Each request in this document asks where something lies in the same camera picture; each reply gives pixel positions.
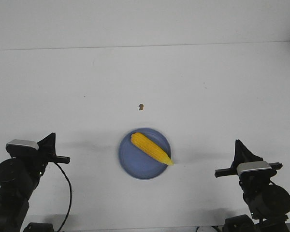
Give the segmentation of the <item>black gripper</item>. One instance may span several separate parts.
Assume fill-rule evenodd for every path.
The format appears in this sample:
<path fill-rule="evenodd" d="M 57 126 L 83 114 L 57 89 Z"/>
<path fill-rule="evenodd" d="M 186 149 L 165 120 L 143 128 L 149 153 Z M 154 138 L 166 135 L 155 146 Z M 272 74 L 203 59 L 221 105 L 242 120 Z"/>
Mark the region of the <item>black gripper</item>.
<path fill-rule="evenodd" d="M 41 178 L 48 163 L 69 164 L 70 157 L 56 155 L 56 133 L 52 132 L 37 142 L 40 152 L 37 151 L 29 157 L 27 169 L 29 174 L 35 178 Z"/>
<path fill-rule="evenodd" d="M 241 163 L 263 161 L 263 158 L 254 155 L 239 140 L 235 140 L 234 159 L 230 168 L 215 170 L 215 177 L 237 175 L 236 168 Z M 244 193 L 260 192 L 265 186 L 270 184 L 271 178 L 282 168 L 282 163 L 269 163 L 271 170 L 244 173 L 239 178 L 239 185 Z"/>

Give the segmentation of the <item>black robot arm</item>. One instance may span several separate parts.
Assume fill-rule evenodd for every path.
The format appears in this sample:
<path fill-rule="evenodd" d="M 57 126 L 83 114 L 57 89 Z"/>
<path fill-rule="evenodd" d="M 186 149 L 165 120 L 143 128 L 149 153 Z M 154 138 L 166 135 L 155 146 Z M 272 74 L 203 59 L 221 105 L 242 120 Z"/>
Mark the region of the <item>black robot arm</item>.
<path fill-rule="evenodd" d="M 22 230 L 30 197 L 49 163 L 70 163 L 56 155 L 55 146 L 54 132 L 38 142 L 14 139 L 5 145 L 10 159 L 0 163 L 0 232 Z"/>
<path fill-rule="evenodd" d="M 254 155 L 240 140 L 235 141 L 234 159 L 227 169 L 215 171 L 215 177 L 236 175 L 250 215 L 225 219 L 224 232 L 287 232 L 290 194 L 271 181 L 282 163 L 268 163 Z"/>

